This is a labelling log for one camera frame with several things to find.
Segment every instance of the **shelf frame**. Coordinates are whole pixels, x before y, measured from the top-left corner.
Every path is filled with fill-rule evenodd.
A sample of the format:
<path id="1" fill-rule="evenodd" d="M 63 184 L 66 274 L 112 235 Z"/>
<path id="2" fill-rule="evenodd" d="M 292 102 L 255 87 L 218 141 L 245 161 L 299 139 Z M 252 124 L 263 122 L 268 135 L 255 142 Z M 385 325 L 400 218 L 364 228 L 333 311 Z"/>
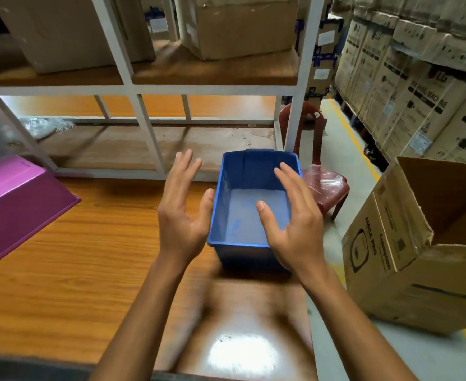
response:
<path id="1" fill-rule="evenodd" d="M 170 8 L 166 16 L 168 20 L 168 31 L 171 41 L 178 39 L 177 27 L 173 17 L 173 5 L 171 0 L 163 0 L 164 6 Z M 299 59 L 298 78 L 296 85 L 139 85 L 134 84 L 132 76 L 134 70 L 129 60 L 128 52 L 123 41 L 120 29 L 115 19 L 110 0 L 92 0 L 97 16 L 101 23 L 104 35 L 107 39 L 109 49 L 115 60 L 118 73 L 122 79 L 122 85 L 78 85 L 78 86 L 0 86 L 0 96 L 64 96 L 64 95 L 93 95 L 101 109 L 104 117 L 77 118 L 68 117 L 66 119 L 77 122 L 97 122 L 97 123 L 138 123 L 142 129 L 144 141 L 148 151 L 155 161 L 156 171 L 134 171 L 134 170 L 99 170 L 99 169 L 67 169 L 55 165 L 49 156 L 42 151 L 37 142 L 29 132 L 23 127 L 19 118 L 9 109 L 0 98 L 0 117 L 8 122 L 20 135 L 24 146 L 46 167 L 59 176 L 89 176 L 108 178 L 131 178 L 131 179 L 166 179 L 167 170 L 164 166 L 161 151 L 152 127 L 153 123 L 164 124 L 229 124 L 233 120 L 223 120 L 216 118 L 193 118 L 189 104 L 188 95 L 267 95 L 276 96 L 274 108 L 274 118 L 271 120 L 241 120 L 242 124 L 255 126 L 257 124 L 273 125 L 275 131 L 275 145 L 278 150 L 292 152 L 298 131 L 300 112 L 303 106 L 306 85 L 310 73 L 312 54 L 319 30 L 320 16 L 324 5 L 324 0 L 311 0 L 308 10 L 307 23 L 302 35 L 302 51 Z M 185 118 L 150 118 L 142 101 L 142 94 L 179 94 L 182 96 Z M 101 95 L 120 95 L 129 98 L 135 112 L 135 118 L 111 117 L 108 109 L 101 100 Z M 284 142 L 280 133 L 279 124 L 279 102 L 282 95 L 292 96 L 292 110 L 289 115 L 286 141 Z M 216 181 L 215 173 L 198 174 L 197 180 Z"/>

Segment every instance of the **left hand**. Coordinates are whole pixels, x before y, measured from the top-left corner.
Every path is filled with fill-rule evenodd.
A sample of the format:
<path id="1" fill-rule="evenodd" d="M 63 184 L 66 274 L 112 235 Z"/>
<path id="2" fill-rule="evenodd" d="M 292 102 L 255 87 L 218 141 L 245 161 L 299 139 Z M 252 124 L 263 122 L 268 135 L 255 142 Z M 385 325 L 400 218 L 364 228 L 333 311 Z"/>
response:
<path id="1" fill-rule="evenodd" d="M 203 162 L 197 159 L 189 165 L 191 159 L 192 150 L 185 154 L 177 152 L 157 211 L 161 249 L 158 259 L 175 265 L 182 273 L 203 250 L 210 232 L 215 197 L 212 188 L 206 190 L 196 220 L 185 213 L 187 192 Z"/>

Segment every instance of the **blue plastic bin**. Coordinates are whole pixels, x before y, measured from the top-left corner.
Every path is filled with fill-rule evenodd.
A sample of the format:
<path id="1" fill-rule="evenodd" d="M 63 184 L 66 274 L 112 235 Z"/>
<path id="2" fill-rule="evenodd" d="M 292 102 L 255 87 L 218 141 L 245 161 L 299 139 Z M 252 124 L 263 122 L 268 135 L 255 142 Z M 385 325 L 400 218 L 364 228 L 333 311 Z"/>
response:
<path id="1" fill-rule="evenodd" d="M 258 200 L 274 212 L 281 229 L 291 219 L 291 204 L 274 168 L 287 163 L 301 175 L 298 155 L 267 149 L 227 152 L 222 157 L 208 244 L 225 269 L 285 271 L 268 246 Z"/>

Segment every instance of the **red plastic chair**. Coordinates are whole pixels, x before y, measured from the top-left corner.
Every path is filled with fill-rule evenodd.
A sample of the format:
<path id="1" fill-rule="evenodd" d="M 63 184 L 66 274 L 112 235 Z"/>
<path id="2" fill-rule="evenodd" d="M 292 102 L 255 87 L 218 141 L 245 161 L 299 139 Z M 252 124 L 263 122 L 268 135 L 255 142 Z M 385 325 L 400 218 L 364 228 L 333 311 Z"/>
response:
<path id="1" fill-rule="evenodd" d="M 288 104 L 280 110 L 279 114 L 280 132 L 283 142 L 286 140 L 290 111 L 291 104 Z M 335 206 L 335 210 L 331 216 L 331 220 L 334 220 L 349 195 L 349 185 L 344 176 L 321 166 L 321 145 L 323 143 L 325 119 L 321 111 L 309 102 L 303 102 L 293 152 L 298 157 L 300 156 L 301 132 L 308 115 L 314 117 L 314 140 L 312 145 L 312 164 L 302 171 L 303 180 L 310 187 L 312 196 L 323 216 Z"/>

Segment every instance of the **concrete floor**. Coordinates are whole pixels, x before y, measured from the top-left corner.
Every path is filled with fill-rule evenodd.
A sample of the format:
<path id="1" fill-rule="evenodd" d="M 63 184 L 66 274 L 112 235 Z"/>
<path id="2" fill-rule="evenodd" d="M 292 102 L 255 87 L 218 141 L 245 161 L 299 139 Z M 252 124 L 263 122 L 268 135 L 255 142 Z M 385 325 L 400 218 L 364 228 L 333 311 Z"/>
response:
<path id="1" fill-rule="evenodd" d="M 321 103 L 328 119 L 321 160 L 326 168 L 348 179 L 350 194 L 335 222 L 325 220 L 325 257 L 343 278 L 341 239 L 376 184 L 380 171 L 363 156 L 363 140 L 348 126 L 349 120 L 332 99 Z M 307 167 L 312 160 L 312 131 L 304 131 L 300 162 Z M 307 300 L 312 340 L 320 381 L 348 381 L 338 353 L 316 307 Z M 466 331 L 451 337 L 438 337 L 383 321 L 376 326 L 410 366 L 420 381 L 466 380 Z"/>

